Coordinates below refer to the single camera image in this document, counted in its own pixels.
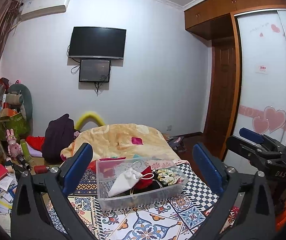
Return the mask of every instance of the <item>wall-mounted tv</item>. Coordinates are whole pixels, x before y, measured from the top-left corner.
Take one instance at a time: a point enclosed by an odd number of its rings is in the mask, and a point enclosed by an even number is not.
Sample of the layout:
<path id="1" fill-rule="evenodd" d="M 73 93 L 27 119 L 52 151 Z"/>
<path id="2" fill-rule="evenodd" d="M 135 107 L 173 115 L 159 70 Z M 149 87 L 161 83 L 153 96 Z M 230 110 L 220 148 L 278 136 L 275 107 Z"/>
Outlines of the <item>wall-mounted tv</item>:
<path id="1" fill-rule="evenodd" d="M 126 30 L 103 27 L 74 27 L 68 57 L 124 58 Z"/>

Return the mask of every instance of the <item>red cloth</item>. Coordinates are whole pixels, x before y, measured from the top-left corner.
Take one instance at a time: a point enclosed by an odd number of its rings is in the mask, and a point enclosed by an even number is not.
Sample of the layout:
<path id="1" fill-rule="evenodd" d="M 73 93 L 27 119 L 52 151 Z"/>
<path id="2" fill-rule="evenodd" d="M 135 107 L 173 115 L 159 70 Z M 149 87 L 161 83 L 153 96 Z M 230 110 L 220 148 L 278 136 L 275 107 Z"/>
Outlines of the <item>red cloth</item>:
<path id="1" fill-rule="evenodd" d="M 142 175 L 148 174 L 148 173 L 152 173 L 152 169 L 151 166 L 148 166 L 144 171 L 141 172 Z M 152 175 L 149 174 L 146 176 L 146 178 L 150 178 Z M 153 179 L 140 179 L 139 182 L 137 184 L 134 185 L 135 189 L 143 189 L 146 188 L 148 186 L 150 186 L 153 182 Z"/>
<path id="2" fill-rule="evenodd" d="M 33 149 L 42 151 L 42 145 L 44 143 L 45 137 L 34 137 L 34 136 L 27 136 L 26 142 L 30 145 Z"/>
<path id="3" fill-rule="evenodd" d="M 100 159 L 100 161 L 115 161 L 115 160 L 124 160 L 126 157 L 120 157 L 120 158 L 103 158 Z M 113 168 L 115 165 L 119 164 L 121 162 L 113 162 L 110 163 L 109 165 L 105 165 L 104 167 L 102 167 L 104 170 L 106 169 L 111 169 Z M 94 171 L 96 173 L 96 160 L 90 162 L 89 166 L 87 166 L 88 169 L 90 169 L 91 171 Z"/>

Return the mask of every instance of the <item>white drawstring pouch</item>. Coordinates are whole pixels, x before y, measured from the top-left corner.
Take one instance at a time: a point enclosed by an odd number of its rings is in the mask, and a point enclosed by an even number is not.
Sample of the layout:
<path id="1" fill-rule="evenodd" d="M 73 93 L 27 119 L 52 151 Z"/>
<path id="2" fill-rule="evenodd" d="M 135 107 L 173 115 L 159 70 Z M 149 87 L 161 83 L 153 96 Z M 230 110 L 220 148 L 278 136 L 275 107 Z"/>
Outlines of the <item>white drawstring pouch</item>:
<path id="1" fill-rule="evenodd" d="M 114 184 L 108 192 L 108 196 L 113 197 L 133 188 L 134 185 L 137 184 L 142 177 L 143 175 L 140 172 L 133 168 L 129 168 L 116 178 Z"/>

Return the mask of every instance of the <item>floral blanket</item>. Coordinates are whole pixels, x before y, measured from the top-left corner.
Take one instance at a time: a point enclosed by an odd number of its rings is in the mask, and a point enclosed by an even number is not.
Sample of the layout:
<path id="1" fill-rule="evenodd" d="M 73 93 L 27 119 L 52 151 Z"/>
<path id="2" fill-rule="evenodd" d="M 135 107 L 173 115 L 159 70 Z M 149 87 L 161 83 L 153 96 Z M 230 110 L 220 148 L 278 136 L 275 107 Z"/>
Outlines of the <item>floral blanket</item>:
<path id="1" fill-rule="evenodd" d="M 61 151 L 62 160 L 73 156 L 84 142 L 93 147 L 92 161 L 111 157 L 131 159 L 134 155 L 158 156 L 167 160 L 179 159 L 157 129 L 142 124 L 123 123 L 81 132 L 68 148 Z"/>
<path id="2" fill-rule="evenodd" d="M 91 170 L 85 172 L 68 199 L 99 240 L 186 240 L 198 230 L 219 197 L 194 174 L 188 161 L 174 162 L 189 182 L 181 195 L 171 199 L 103 213 L 97 200 L 96 175 Z M 55 228 L 65 233 L 51 203 L 48 211 Z M 223 230 L 234 221 L 237 212 L 238 208 L 231 211 Z"/>

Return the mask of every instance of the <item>plastic storage box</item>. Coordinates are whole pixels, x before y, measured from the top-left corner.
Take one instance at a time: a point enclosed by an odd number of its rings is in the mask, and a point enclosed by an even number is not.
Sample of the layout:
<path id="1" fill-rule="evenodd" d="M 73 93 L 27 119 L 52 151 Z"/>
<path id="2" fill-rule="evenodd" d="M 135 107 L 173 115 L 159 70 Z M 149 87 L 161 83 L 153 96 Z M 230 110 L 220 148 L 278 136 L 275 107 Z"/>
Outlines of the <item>plastic storage box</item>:
<path id="1" fill-rule="evenodd" d="M 123 171 L 126 171 L 134 164 L 135 169 L 138 172 L 142 172 L 149 165 L 151 165 L 151 163 L 155 162 L 161 163 L 159 169 L 169 169 L 174 172 L 177 172 L 179 176 L 184 178 L 184 181 L 178 184 L 174 184 L 172 186 L 167 186 L 139 194 L 108 197 L 107 193 L 109 192 L 116 178 Z M 174 164 L 173 161 L 162 161 L 159 159 L 153 160 L 151 158 L 96 161 L 96 180 L 98 200 L 103 212 L 138 207 L 180 195 L 185 187 L 185 184 L 188 182 L 188 178 Z"/>

